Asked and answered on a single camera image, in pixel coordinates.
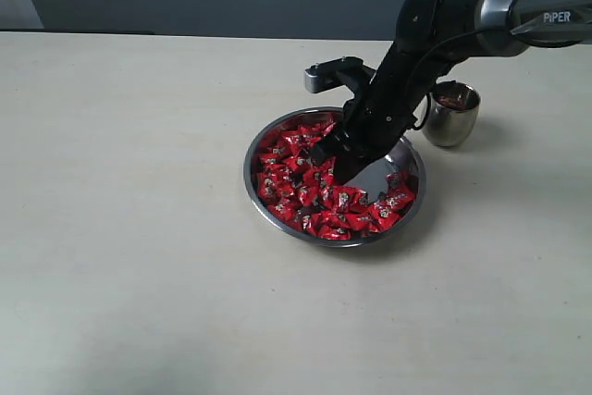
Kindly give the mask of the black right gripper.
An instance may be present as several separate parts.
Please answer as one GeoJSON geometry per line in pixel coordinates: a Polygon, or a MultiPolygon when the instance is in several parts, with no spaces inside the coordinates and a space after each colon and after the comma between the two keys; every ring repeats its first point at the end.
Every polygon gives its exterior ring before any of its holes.
{"type": "Polygon", "coordinates": [[[354,93],[343,106],[340,129],[333,129],[309,150],[313,164],[335,158],[336,183],[347,183],[386,154],[414,123],[413,112],[436,80],[458,63],[453,41],[394,42],[374,71],[340,72],[354,93]]]}

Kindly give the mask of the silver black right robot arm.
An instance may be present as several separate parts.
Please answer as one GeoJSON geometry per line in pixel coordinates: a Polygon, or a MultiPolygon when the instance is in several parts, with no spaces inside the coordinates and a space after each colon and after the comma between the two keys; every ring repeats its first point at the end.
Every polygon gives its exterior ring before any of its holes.
{"type": "Polygon", "coordinates": [[[305,88],[345,86],[343,118],[314,144],[315,165],[334,160],[343,184],[388,154],[412,128],[437,80],[471,57],[514,57],[591,38],[591,0],[405,0],[392,45],[377,68],[354,56],[306,69],[305,88]]]}

